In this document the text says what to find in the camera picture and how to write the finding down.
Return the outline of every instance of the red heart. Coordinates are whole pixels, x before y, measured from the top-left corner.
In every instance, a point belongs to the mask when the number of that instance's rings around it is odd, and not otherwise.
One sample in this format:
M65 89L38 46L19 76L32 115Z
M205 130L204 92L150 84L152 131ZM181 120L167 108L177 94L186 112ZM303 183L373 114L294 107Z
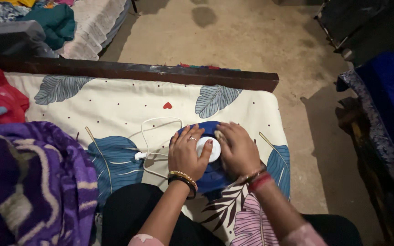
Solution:
M171 105L171 103L166 103L165 105L164 105L164 109L172 109L172 105Z

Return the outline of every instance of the woman's right hand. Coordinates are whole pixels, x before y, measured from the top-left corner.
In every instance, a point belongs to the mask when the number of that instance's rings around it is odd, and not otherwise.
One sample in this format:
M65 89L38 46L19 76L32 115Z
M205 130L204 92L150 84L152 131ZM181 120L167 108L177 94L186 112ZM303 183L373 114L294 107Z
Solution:
M256 144L249 133L236 123L220 123L217 125L227 139L220 139L222 159L229 171L239 176L253 175L261 170L261 160Z

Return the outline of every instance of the sleeve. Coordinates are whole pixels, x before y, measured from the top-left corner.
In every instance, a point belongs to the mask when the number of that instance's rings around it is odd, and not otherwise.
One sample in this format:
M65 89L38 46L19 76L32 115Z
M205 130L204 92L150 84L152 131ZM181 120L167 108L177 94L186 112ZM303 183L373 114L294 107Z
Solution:
M281 246L327 246L310 223L292 231L281 241Z
M128 246L164 246L161 241L147 234L138 234L130 240Z

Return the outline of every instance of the white electric cord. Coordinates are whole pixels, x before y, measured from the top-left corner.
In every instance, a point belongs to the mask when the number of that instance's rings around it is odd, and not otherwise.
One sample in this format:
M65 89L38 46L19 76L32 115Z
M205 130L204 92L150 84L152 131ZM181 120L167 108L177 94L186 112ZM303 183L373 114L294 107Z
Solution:
M151 120L158 120L158 119L166 119L166 118L171 118L171 119L179 120L179 121L180 121L180 125L181 125L180 128L183 128L183 120L181 120L181 119L179 119L179 118L176 118L176 117L168 117L168 116L167 116L167 117L158 117L158 118L152 118L152 119L148 119L148 120L144 121L144 122L141 124L141 134L142 134L142 138L143 138L144 141L145 141L145 144L147 145L147 152L145 152L145 153L138 152L138 153L135 154L135 160L137 160L137 161L139 161L141 158L144 158L144 163L142 164L142 167L144 168L144 170L145 170L146 172L151 173L151 174L154 174L154 175L157 175L157 176L162 177L162 178L164 178L164 179L168 179L168 177L167 177L167 176L163 176L163 175L161 175L160 173L157 173L157 172L148 170L148 169L145 167L145 161L147 160L147 158L148 158L150 155L159 154L159 155L163 155L163 156L166 156L166 157L168 157L168 155L167 155L167 154L160 154L160 153L152 153L152 152L150 152L150 148L148 147L148 142L147 142L147 139L145 139L144 130L142 129L142 127L143 127L144 124L147 123L148 121L151 121Z

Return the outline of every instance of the purple knitted blanket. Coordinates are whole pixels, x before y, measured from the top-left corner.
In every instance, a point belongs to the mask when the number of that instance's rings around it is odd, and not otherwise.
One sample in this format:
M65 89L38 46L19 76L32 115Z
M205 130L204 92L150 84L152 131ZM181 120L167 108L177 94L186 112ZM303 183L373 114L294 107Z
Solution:
M0 125L0 245L88 245L94 166L49 122Z

